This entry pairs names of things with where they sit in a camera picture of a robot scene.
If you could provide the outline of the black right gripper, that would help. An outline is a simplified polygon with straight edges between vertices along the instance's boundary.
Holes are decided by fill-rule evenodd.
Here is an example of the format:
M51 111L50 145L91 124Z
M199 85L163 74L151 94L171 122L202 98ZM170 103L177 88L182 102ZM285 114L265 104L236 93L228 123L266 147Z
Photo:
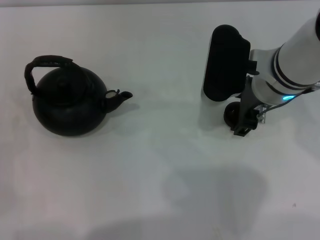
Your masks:
M258 99L252 89L253 77L247 76L245 87L241 93L238 121L233 130L233 134L245 137L251 130L255 130L258 126L257 114Z

